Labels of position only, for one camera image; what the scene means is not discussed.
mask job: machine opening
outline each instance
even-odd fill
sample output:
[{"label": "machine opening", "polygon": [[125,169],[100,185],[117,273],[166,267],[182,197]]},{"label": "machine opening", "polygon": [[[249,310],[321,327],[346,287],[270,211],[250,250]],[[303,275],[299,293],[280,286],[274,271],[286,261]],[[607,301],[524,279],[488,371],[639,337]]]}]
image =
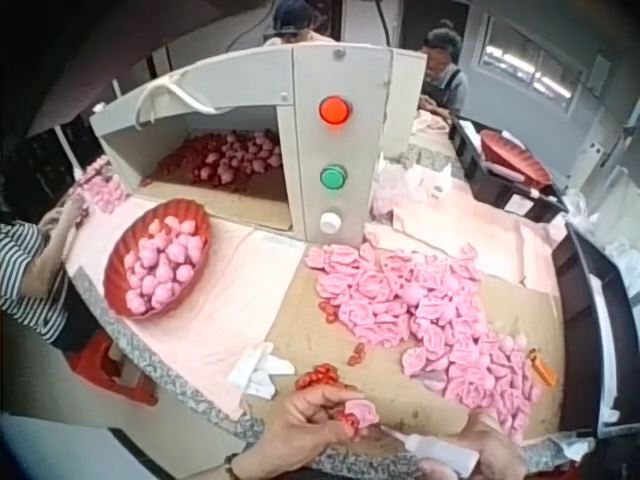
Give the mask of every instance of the machine opening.
[{"label": "machine opening", "polygon": [[129,150],[115,148],[135,171],[132,177],[139,177],[132,185],[136,195],[153,201],[188,198],[217,217],[292,229],[275,107],[187,113],[112,135],[138,138],[109,139],[111,146]]}]

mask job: black pants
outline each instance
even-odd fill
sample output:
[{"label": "black pants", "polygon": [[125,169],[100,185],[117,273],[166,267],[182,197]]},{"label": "black pants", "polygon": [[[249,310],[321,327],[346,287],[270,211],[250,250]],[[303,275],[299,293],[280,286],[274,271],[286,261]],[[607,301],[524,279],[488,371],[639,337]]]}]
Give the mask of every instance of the black pants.
[{"label": "black pants", "polygon": [[67,287],[64,306],[67,310],[67,322],[51,345],[63,352],[80,352],[101,327],[71,280]]}]

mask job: worker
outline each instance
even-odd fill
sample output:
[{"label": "worker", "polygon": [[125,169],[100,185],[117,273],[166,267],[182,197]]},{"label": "worker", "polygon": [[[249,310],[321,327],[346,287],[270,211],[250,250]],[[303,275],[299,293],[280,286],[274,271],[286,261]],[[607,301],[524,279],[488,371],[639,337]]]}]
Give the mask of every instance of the worker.
[{"label": "worker", "polygon": [[[328,412],[363,394],[329,385],[311,387],[286,395],[274,406],[264,434],[257,444],[239,455],[230,455],[224,465],[195,474],[185,480],[252,480],[282,478],[306,480],[335,478],[321,472],[296,470],[311,463],[327,447],[357,440],[351,427],[330,420]],[[480,478],[521,480],[526,471],[522,451],[500,430],[488,423],[488,414],[474,411],[459,435],[447,438],[459,446],[477,451]],[[420,464],[424,478],[438,477],[438,464]]]},{"label": "worker", "polygon": [[62,265],[84,200],[72,196],[38,225],[18,221],[0,196],[0,307],[63,352],[79,352],[99,329]]},{"label": "worker", "polygon": [[334,43],[334,40],[311,30],[313,9],[304,0],[282,0],[273,12],[275,36],[265,46],[303,42]]},{"label": "worker", "polygon": [[460,114],[469,92],[467,76],[457,65],[462,39],[449,20],[441,20],[423,43],[421,51],[427,55],[427,68],[419,109],[451,123],[451,114]]}]

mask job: white squeeze bottle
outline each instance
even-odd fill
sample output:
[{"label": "white squeeze bottle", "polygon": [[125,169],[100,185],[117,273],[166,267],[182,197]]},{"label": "white squeeze bottle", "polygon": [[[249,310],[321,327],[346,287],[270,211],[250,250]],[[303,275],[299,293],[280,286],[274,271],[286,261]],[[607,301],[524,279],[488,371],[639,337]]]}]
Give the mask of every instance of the white squeeze bottle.
[{"label": "white squeeze bottle", "polygon": [[471,476],[480,458],[480,454],[475,450],[460,447],[436,437],[423,437],[416,434],[404,435],[384,425],[380,425],[380,428],[404,443],[407,451],[419,460],[437,460],[451,467],[462,478]]}]

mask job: white metal machine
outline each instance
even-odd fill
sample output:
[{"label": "white metal machine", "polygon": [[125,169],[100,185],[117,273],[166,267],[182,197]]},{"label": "white metal machine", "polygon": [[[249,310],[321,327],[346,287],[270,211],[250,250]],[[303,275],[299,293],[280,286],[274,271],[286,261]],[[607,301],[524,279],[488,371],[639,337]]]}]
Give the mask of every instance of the white metal machine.
[{"label": "white metal machine", "polygon": [[[425,61],[415,52],[350,44],[233,52],[153,80],[91,123],[136,195],[192,198],[234,221],[313,243],[357,245],[379,158],[398,156],[409,142]],[[280,137],[284,178],[272,182],[281,184],[280,197],[140,186],[194,133],[265,128]]]}]

